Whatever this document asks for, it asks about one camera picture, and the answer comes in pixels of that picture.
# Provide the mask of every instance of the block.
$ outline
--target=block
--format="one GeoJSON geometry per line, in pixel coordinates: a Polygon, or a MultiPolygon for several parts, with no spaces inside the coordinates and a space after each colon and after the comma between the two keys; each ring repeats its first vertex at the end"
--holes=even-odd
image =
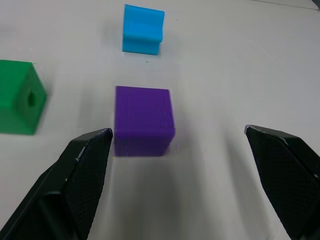
{"type": "Polygon", "coordinates": [[[47,94],[31,62],[0,60],[0,133],[35,133],[47,94]]]}
{"type": "Polygon", "coordinates": [[[115,91],[115,155],[165,154],[176,133],[169,90],[117,86],[115,91]]]}
{"type": "Polygon", "coordinates": [[[163,40],[165,12],[124,6],[122,51],[158,55],[163,40]]]}

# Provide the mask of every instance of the blue block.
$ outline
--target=blue block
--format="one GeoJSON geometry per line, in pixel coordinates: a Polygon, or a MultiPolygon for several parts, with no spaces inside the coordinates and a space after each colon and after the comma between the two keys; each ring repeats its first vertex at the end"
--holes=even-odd
{"type": "Polygon", "coordinates": [[[163,40],[165,12],[124,6],[122,51],[158,55],[163,40]]]}

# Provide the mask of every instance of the white background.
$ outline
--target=white background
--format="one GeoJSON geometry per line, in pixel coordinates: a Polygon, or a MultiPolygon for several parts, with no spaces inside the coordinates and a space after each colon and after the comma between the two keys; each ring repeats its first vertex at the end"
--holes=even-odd
{"type": "Polygon", "coordinates": [[[123,85],[170,89],[176,137],[164,157],[109,158],[90,240],[289,239],[243,132],[274,128],[320,154],[320,12],[251,0],[1,0],[0,59],[37,63],[48,93],[34,136],[0,135],[0,228],[70,140],[113,127],[123,85]],[[159,56],[121,51],[125,3],[165,11],[159,56]]]}

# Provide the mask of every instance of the green cube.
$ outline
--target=green cube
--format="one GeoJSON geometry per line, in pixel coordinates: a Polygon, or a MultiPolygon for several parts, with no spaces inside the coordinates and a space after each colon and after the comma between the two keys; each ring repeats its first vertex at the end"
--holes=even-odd
{"type": "Polygon", "coordinates": [[[31,62],[0,60],[0,132],[32,135],[47,94],[31,62]]]}

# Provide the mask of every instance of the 3d printed cube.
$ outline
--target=3d printed cube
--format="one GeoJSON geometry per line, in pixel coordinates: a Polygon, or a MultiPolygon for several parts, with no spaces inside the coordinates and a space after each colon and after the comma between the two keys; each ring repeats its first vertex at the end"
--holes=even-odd
{"type": "Polygon", "coordinates": [[[31,62],[0,60],[0,132],[32,135],[46,92],[31,62]]]}
{"type": "Polygon", "coordinates": [[[117,156],[162,156],[176,132],[169,90],[117,86],[114,124],[117,156]]]}
{"type": "Polygon", "coordinates": [[[138,6],[124,6],[124,52],[158,55],[163,40],[165,12],[138,6]]]}

